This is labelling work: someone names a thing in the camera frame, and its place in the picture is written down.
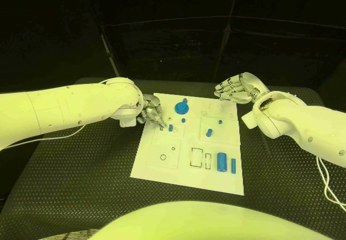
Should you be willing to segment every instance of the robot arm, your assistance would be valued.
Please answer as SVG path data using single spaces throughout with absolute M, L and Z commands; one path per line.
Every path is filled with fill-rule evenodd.
M 255 75 L 245 72 L 215 87 L 221 100 L 254 102 L 241 119 L 250 129 L 260 127 L 273 139 L 289 135 L 312 154 L 346 168 L 346 114 L 307 106 L 290 93 L 270 91 Z
M 166 127 L 159 98 L 143 94 L 124 77 L 106 84 L 0 94 L 0 150 L 22 139 L 107 118 L 120 120 L 121 127 L 136 126 L 140 113 L 142 123 L 150 120 Z

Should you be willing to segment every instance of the small blue piece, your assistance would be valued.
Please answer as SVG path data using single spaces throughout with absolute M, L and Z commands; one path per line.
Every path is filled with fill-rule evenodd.
M 212 136 L 212 132 L 214 132 L 214 130 L 209 128 L 209 129 L 208 129 L 208 132 L 206 132 L 206 136 L 208 136 L 208 137 Z
M 188 99 L 185 98 L 182 102 L 175 105 L 175 112 L 178 114 L 186 114 L 189 112 Z
M 237 174 L 237 160 L 234 158 L 231 159 L 231 172 Z
M 218 153 L 218 171 L 219 172 L 228 171 L 228 156 L 224 152 Z

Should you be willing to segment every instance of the robotic hand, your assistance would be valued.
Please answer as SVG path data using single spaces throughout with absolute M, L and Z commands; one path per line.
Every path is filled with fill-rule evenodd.
M 0 150 L 19 140 L 107 118 L 120 120 L 121 127 L 136 126 L 137 120 L 166 127 L 156 96 L 143 94 L 129 78 L 101 83 L 0 94 Z
M 322 106 L 307 106 L 296 95 L 270 91 L 248 72 L 215 87 L 219 100 L 254 102 L 241 119 L 250 129 L 260 127 L 273 139 L 289 135 L 312 154 L 346 168 L 346 114 Z

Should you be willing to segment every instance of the metal robotic hand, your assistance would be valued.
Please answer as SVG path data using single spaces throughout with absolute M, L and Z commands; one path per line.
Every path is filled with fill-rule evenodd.
M 250 72 L 244 72 L 215 86 L 214 94 L 221 101 L 231 100 L 238 104 L 247 104 L 251 101 L 255 102 L 268 92 L 260 78 Z
M 137 117 L 140 124 L 144 124 L 147 121 L 150 124 L 159 123 L 163 127 L 168 126 L 163 120 L 163 108 L 160 105 L 160 99 L 152 94 L 143 94 L 144 106 L 142 110 L 142 117 Z

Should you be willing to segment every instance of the black rubber mat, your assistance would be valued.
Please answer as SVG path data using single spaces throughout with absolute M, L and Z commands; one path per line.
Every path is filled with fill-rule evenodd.
M 85 78 L 78 83 L 98 82 Z M 143 93 L 215 98 L 212 83 L 134 81 Z M 309 88 L 268 87 L 323 105 Z M 238 105 L 238 116 L 253 104 Z M 240 120 L 245 196 L 130 178 L 143 125 L 121 128 L 114 119 L 85 126 L 71 138 L 44 141 L 31 158 L 0 214 L 0 239 L 31 240 L 98 229 L 131 211 L 170 201 L 208 201 L 258 210 L 346 239 L 346 214 L 323 195 L 316 158 L 289 136 L 270 139 Z M 77 129 L 48 134 L 65 136 Z M 326 163 L 339 196 L 346 169 Z

